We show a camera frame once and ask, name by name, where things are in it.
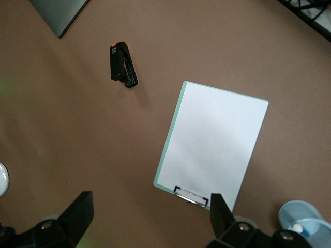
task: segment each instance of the light blue cup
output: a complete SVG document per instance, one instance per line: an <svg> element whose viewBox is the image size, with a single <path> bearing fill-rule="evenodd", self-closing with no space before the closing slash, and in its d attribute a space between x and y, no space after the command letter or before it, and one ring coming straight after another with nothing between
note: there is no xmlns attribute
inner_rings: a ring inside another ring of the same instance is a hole
<svg viewBox="0 0 331 248"><path fill-rule="evenodd" d="M306 238L313 248L331 248L331 224L317 209L302 200L293 200L279 210L282 228L295 231Z"/></svg>

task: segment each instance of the light blue clipboard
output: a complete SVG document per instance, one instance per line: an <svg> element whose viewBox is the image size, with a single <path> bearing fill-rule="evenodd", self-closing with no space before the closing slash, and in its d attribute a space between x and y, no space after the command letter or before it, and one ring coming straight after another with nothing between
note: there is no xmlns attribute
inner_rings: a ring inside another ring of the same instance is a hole
<svg viewBox="0 0 331 248"><path fill-rule="evenodd" d="M263 99L185 81L154 186L210 210L211 193L233 211L268 108Z"/></svg>

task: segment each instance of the laptop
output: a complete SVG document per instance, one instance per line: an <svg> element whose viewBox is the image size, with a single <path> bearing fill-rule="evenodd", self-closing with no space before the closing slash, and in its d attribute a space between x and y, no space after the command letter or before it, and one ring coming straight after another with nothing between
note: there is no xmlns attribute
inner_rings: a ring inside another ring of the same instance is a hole
<svg viewBox="0 0 331 248"><path fill-rule="evenodd" d="M89 0L29 0L54 34L61 38Z"/></svg>

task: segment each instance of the stapler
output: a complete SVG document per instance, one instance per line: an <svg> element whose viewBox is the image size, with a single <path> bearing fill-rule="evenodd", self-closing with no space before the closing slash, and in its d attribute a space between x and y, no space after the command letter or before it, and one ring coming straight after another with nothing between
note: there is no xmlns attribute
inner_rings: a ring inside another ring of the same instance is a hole
<svg viewBox="0 0 331 248"><path fill-rule="evenodd" d="M128 46L124 42L110 47L110 74L112 80L120 80L127 88L138 84Z"/></svg>

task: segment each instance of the screw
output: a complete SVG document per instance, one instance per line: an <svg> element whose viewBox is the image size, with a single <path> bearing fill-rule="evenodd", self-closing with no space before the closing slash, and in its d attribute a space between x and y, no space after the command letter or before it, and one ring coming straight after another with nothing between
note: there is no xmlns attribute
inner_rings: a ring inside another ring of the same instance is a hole
<svg viewBox="0 0 331 248"><path fill-rule="evenodd" d="M239 228L240 228L241 231L248 231L249 230L249 226L245 223L240 223Z"/></svg>
<svg viewBox="0 0 331 248"><path fill-rule="evenodd" d="M289 232L287 231L282 231L280 233L280 235L283 237L283 239L285 240L289 240L289 241L292 241L294 239L294 237L292 236L292 234L290 234Z"/></svg>
<svg viewBox="0 0 331 248"><path fill-rule="evenodd" d="M52 225L52 221L45 221L45 222L42 224L41 229L42 229L42 230L47 229L47 228L49 228L51 225Z"/></svg>

